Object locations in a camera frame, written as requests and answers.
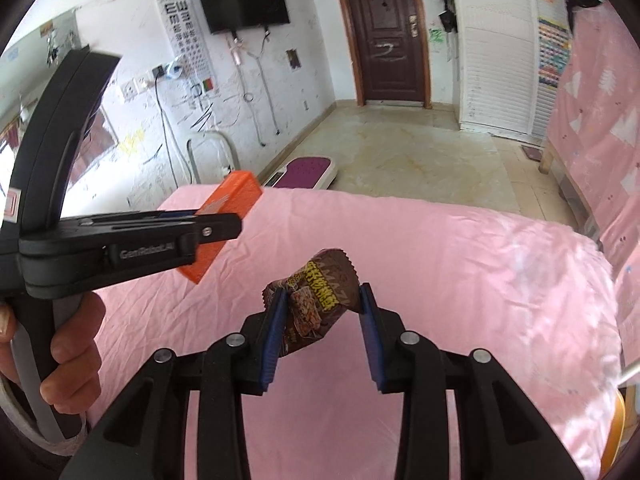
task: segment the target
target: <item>orange box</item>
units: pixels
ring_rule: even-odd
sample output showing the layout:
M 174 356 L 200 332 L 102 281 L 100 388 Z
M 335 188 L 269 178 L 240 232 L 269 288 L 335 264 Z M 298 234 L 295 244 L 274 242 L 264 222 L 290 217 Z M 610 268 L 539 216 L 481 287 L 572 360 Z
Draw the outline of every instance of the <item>orange box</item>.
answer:
M 196 211 L 196 215 L 236 213 L 244 219 L 261 195 L 260 183 L 253 173 L 232 171 Z M 198 246 L 196 261 L 191 265 L 178 267 L 178 270 L 193 283 L 200 283 L 225 244 L 226 240 L 222 240 Z

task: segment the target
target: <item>electrical outlet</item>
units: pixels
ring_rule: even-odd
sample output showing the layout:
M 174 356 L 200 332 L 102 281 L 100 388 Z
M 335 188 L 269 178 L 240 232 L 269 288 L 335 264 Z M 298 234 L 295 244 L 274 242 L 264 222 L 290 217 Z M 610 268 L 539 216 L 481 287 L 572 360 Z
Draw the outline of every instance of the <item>electrical outlet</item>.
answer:
M 149 90 L 153 86 L 153 81 L 149 79 L 148 74 L 139 75 L 134 79 L 136 83 L 136 90 L 139 94 L 142 94 Z
M 135 80 L 130 79 L 126 83 L 120 85 L 120 93 L 122 94 L 123 101 L 126 103 L 138 95 L 138 88 L 136 87 Z

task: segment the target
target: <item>door handle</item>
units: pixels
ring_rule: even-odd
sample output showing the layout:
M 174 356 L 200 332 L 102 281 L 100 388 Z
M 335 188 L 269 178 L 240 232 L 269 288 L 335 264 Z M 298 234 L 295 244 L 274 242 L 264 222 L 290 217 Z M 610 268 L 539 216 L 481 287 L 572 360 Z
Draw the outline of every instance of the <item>door handle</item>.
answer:
M 417 38 L 418 37 L 418 16 L 416 16 L 415 14 L 412 14 L 411 16 L 409 16 L 409 28 L 411 30 L 411 37 Z

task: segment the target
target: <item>blue gripper pad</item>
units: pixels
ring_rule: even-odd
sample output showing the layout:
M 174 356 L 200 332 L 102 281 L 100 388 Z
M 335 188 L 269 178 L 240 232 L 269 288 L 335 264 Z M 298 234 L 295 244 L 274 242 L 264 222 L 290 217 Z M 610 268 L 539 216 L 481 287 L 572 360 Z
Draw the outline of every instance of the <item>blue gripper pad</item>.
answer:
M 260 384 L 266 392 L 269 384 L 273 383 L 276 375 L 278 357 L 282 347 L 282 336 L 284 335 L 285 323 L 287 320 L 287 295 L 281 294 L 280 300 L 275 305 L 276 312 L 273 315 L 271 324 L 267 332 L 262 347 L 262 367 L 260 368 Z
M 379 391 L 382 391 L 382 385 L 385 382 L 384 355 L 382 349 L 382 341 L 376 327 L 373 317 L 372 306 L 369 303 L 367 294 L 364 294 L 360 288 L 360 302 L 362 304 L 363 313 L 360 314 L 360 327 L 364 336 L 364 346 L 367 351 L 367 359 L 369 361 L 369 370 L 371 371 L 371 379 L 376 383 Z

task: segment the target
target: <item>colorful chart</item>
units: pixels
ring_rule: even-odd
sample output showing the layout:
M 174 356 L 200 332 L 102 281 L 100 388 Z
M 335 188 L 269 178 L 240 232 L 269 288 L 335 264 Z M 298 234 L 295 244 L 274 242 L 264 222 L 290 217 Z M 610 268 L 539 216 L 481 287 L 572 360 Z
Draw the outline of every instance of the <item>colorful chart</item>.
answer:
M 571 55 L 571 33 L 562 25 L 540 18 L 539 82 L 558 88 L 558 82 Z

